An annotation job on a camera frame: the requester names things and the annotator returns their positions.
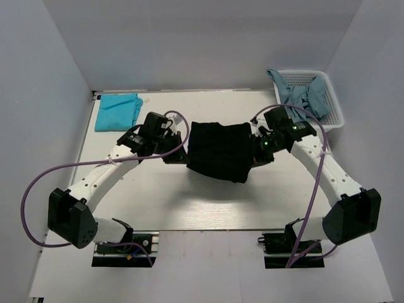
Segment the black t-shirt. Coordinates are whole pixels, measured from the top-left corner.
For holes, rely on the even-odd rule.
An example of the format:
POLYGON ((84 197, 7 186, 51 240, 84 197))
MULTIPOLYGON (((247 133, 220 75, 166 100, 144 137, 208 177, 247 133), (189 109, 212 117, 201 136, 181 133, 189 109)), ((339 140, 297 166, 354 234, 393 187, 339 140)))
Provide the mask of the black t-shirt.
POLYGON ((201 175, 245 183, 253 164, 251 126, 223 126, 218 122, 192 122, 187 168, 201 175))

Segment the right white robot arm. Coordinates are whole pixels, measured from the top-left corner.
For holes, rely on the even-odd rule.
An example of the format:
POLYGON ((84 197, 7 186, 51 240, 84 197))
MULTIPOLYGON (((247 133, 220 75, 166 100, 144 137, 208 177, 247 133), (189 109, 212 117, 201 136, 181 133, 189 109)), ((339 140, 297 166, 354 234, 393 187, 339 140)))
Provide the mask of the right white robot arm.
POLYGON ((269 130, 258 123, 247 142, 247 183, 268 207, 265 228, 282 230, 276 239, 291 251, 301 251, 308 241, 340 246, 375 231, 380 194, 354 181, 310 124, 269 130))

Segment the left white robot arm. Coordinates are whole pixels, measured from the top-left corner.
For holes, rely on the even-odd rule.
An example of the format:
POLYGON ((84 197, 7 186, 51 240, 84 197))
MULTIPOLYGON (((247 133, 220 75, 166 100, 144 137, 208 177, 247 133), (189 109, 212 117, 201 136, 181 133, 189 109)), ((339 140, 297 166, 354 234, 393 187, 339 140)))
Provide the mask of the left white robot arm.
POLYGON ((183 161, 186 152, 181 143, 179 131, 150 138, 127 132, 117 140, 105 163, 66 190, 51 192, 48 228, 78 249, 94 242, 112 244, 120 252, 130 250, 133 228, 116 218, 95 218, 93 212, 115 184, 147 157, 156 154, 165 161, 183 161))

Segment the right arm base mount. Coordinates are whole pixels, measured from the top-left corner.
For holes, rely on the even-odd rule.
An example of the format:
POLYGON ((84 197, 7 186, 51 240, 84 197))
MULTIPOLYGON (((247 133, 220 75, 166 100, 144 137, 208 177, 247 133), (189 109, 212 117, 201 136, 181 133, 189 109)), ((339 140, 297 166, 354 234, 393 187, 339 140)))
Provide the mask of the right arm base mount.
MULTIPOLYGON (((263 233, 257 239, 263 247, 264 267, 266 269, 285 269, 291 255, 294 243, 290 243, 284 233, 263 233)), ((299 258, 291 268, 324 268, 324 261, 320 258, 323 254, 320 243, 306 255, 299 258)))

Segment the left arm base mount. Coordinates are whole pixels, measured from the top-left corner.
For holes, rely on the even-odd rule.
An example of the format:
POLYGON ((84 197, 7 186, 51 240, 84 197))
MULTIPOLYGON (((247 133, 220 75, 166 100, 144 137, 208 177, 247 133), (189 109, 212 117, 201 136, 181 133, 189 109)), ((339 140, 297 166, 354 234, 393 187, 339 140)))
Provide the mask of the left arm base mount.
POLYGON ((94 268, 151 268, 157 258, 159 233, 135 232, 135 244, 108 246, 96 244, 93 252, 94 268))

